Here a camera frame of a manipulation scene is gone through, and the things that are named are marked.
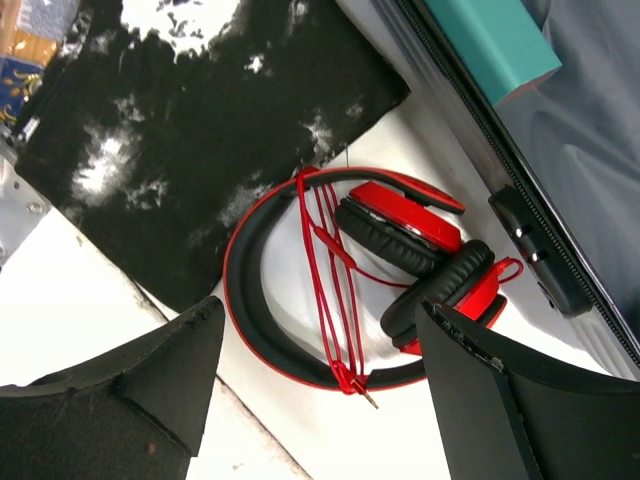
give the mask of gray fabric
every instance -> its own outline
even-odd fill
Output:
[[[23,2],[19,28],[31,35],[62,41],[78,11],[79,0]]]
[[[563,66],[498,112],[640,335],[640,2],[522,2]]]

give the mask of black foam piece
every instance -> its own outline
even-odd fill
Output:
[[[223,328],[222,303],[209,297],[87,362],[0,388],[0,478],[184,479],[204,432]]]
[[[16,143],[16,171],[183,311],[218,283],[231,232],[261,195],[326,163],[409,90],[334,0],[239,1],[206,52],[177,57],[124,25],[122,3],[82,2],[19,118],[16,137],[38,126]],[[192,20],[215,23],[197,3],[228,1],[133,3],[157,10],[159,28],[175,22],[181,42],[203,35]]]
[[[544,355],[445,305],[419,310],[453,480],[639,477],[640,384]]]

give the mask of headphones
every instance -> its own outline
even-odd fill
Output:
[[[339,230],[360,246],[417,277],[387,308],[380,325],[394,347],[420,358],[406,365],[373,370],[358,378],[362,389],[346,391],[333,367],[305,351],[280,328],[267,306],[260,265],[266,240],[293,199],[303,199],[304,191],[310,188],[358,180],[364,183],[340,200],[333,219]],[[227,306],[245,344],[282,375],[348,394],[365,393],[365,388],[394,388],[425,378],[414,321],[420,302],[430,299],[449,305],[490,328],[507,302],[498,294],[499,285],[518,276],[524,268],[511,258],[496,262],[495,254],[480,240],[462,242],[459,229],[434,209],[454,215],[465,211],[464,205],[441,190],[379,168],[305,169],[268,192],[239,221],[224,260]],[[313,225],[311,231],[346,268],[358,270],[355,261],[326,230]],[[518,271],[500,279],[512,265],[517,265]]]

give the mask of headband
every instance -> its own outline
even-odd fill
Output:
[[[464,207],[444,192],[405,175],[378,168],[334,168],[305,174],[308,188],[335,182],[373,180],[401,191],[423,205],[452,213]],[[275,320],[262,288],[261,260],[269,235],[297,198],[296,179],[262,197],[238,222],[227,247],[223,283],[229,315],[244,343],[265,364],[297,382],[328,390],[339,384],[329,366],[293,341]],[[425,378],[422,360],[399,367],[373,370],[367,390],[383,390]]]

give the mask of black headband padding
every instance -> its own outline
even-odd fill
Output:
[[[483,327],[486,327],[487,325],[489,325],[491,320],[495,319],[500,313],[500,311],[504,308],[505,303],[507,303],[507,299],[505,297],[503,297],[502,295],[496,295],[496,298],[493,300],[493,302],[491,302],[491,304],[482,313],[482,315],[478,317],[478,320],[476,320],[476,323],[478,325],[482,325]],[[410,328],[406,332],[394,338],[391,341],[391,343],[396,348],[402,348],[402,347],[405,347],[406,345],[409,345],[411,342],[413,342],[417,338],[418,338],[418,329],[414,325],[413,328]]]
[[[382,331],[393,340],[415,329],[416,306],[425,299],[455,306],[489,272],[494,260],[495,254],[483,241],[466,242],[432,275],[402,292],[382,314]]]
[[[372,217],[367,210],[356,200],[343,198],[335,211],[336,223],[353,240],[391,265],[421,278],[449,256],[430,247],[427,240],[414,238],[400,227]]]
[[[411,187],[383,173],[364,169],[329,170],[307,177],[308,186],[320,186],[339,181],[376,180],[403,192]],[[305,351],[287,336],[273,318],[264,296],[261,260],[271,230],[296,197],[295,182],[284,184],[279,191],[260,202],[243,219],[228,246],[225,288],[228,307],[240,334],[265,362],[282,373],[323,388],[338,388],[329,367]],[[300,236],[292,241],[302,242]],[[367,387],[383,389],[411,383],[424,378],[421,360],[400,367],[373,370]]]

